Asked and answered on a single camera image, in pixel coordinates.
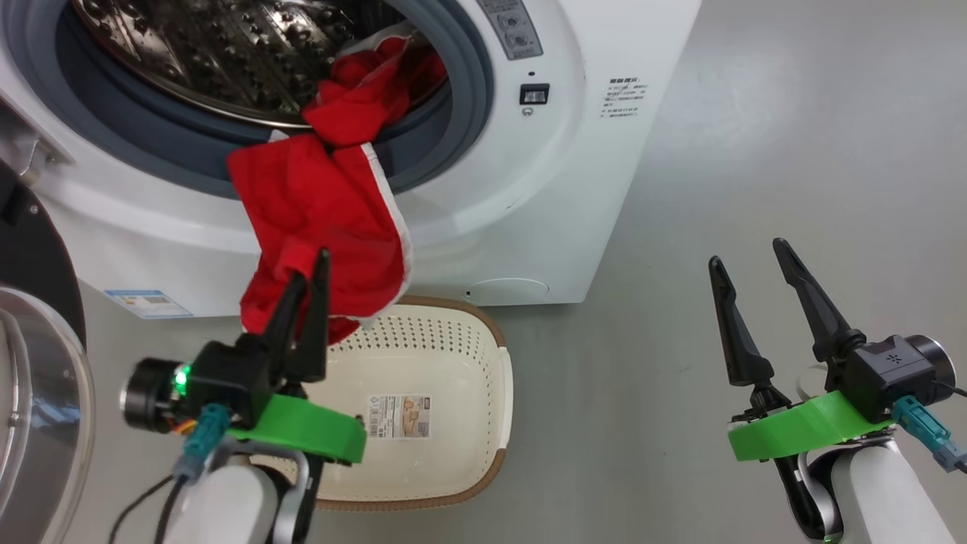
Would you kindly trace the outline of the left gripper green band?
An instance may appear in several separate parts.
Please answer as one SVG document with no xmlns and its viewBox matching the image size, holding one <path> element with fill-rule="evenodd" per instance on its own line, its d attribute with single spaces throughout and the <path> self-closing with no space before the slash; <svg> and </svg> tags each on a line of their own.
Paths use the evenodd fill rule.
<svg viewBox="0 0 967 544">
<path fill-rule="evenodd" d="M 299 328 L 301 306 L 307 310 Z M 315 383 L 325 379 L 329 345 L 329 250 L 317 255 L 310 279 L 291 274 L 268 323 L 257 333 L 244 326 L 242 368 L 270 379 Z M 363 461 L 367 430 L 348 414 L 310 400 L 276 394 L 251 429 L 230 428 L 236 440 L 250 440 L 320 456 L 342 465 Z"/>
</svg>

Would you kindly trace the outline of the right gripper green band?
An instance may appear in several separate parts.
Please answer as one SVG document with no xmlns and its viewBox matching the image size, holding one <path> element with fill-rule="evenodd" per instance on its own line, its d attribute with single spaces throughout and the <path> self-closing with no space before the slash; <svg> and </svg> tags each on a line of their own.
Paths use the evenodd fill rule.
<svg viewBox="0 0 967 544">
<path fill-rule="evenodd" d="M 847 323 L 825 290 L 784 238 L 771 242 L 785 282 L 794 288 L 813 337 L 813 355 L 819 362 L 845 359 L 867 343 L 866 334 Z M 740 316 L 737 293 L 723 261 L 715 255 L 708 262 L 712 299 L 718 321 L 729 385 L 771 385 L 774 369 L 758 351 Z M 777 411 L 733 427 L 728 441 L 739 462 L 774 460 L 797 456 L 884 430 L 894 424 L 871 423 L 840 391 L 812 398 L 790 410 Z"/>
</svg>

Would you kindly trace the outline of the red garment white trim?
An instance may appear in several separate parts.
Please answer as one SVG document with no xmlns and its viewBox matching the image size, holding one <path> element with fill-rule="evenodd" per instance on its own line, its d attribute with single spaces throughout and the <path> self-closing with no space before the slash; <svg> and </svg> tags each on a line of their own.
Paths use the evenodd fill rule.
<svg viewBox="0 0 967 544">
<path fill-rule="evenodd" d="M 382 314 L 410 286 L 413 245 L 373 146 L 415 97 L 444 82 L 431 45 L 390 36 L 336 60 L 301 114 L 304 134 L 232 152 L 230 179 L 261 248 L 239 301 L 246 331 L 262 333 L 294 272 L 329 252 L 329 341 Z"/>
</svg>

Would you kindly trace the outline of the black round glass door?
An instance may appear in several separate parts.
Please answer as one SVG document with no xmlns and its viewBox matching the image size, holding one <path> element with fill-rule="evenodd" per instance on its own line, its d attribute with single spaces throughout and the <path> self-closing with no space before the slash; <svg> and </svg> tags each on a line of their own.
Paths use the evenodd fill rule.
<svg viewBox="0 0 967 544">
<path fill-rule="evenodd" d="M 75 268 L 0 161 L 0 544 L 61 544 L 92 454 L 94 389 Z"/>
</svg>

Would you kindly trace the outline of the paper label on basket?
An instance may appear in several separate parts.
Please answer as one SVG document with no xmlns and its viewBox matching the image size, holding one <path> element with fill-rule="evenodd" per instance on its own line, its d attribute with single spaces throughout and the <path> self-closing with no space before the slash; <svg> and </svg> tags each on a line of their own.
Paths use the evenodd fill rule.
<svg viewBox="0 0 967 544">
<path fill-rule="evenodd" d="M 431 396 L 369 395 L 367 437 L 374 440 L 427 440 L 431 437 Z"/>
</svg>

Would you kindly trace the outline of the cream perforated laundry basket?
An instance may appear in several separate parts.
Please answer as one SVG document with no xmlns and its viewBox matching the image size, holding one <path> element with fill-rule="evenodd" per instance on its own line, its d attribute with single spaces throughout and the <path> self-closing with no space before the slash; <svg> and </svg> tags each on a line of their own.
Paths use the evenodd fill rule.
<svg viewBox="0 0 967 544">
<path fill-rule="evenodd" d="M 404 511 L 467 502 L 496 478 L 511 436 L 514 382 L 505 337 L 467 303 L 407 296 L 329 348 L 317 405 L 359 416 L 369 395 L 431 396 L 427 440 L 367 438 L 353 467 L 329 465 L 317 508 Z"/>
</svg>

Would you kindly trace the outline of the white front-load washing machine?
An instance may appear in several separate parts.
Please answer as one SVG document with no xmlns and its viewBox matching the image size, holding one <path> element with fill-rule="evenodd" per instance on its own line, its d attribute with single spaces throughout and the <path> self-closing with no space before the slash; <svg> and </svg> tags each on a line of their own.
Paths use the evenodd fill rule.
<svg viewBox="0 0 967 544">
<path fill-rule="evenodd" d="M 374 149 L 415 253 L 409 292 L 480 306 L 582 301 L 703 0 L 384 0 L 444 82 Z M 0 0 L 0 161 L 92 289 L 235 317 L 259 248 L 227 158 L 307 133 L 156 89 L 70 0 Z"/>
</svg>

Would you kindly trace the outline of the blue energy label sticker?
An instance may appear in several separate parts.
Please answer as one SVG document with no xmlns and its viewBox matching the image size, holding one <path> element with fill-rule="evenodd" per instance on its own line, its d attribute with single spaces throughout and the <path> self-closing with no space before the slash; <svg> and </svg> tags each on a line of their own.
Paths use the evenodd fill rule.
<svg viewBox="0 0 967 544">
<path fill-rule="evenodd" d="M 189 310 L 159 290 L 104 290 L 103 294 L 142 320 L 194 317 Z"/>
</svg>

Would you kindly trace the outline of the stainless steel washer drum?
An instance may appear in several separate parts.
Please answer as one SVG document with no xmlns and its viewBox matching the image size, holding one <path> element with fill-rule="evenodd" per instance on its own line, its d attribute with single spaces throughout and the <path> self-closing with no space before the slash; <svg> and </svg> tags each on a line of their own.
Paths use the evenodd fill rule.
<svg viewBox="0 0 967 544">
<path fill-rule="evenodd" d="M 384 0 L 70 0 L 88 33 L 156 89 L 230 119 L 304 128 L 337 59 L 425 35 Z"/>
</svg>

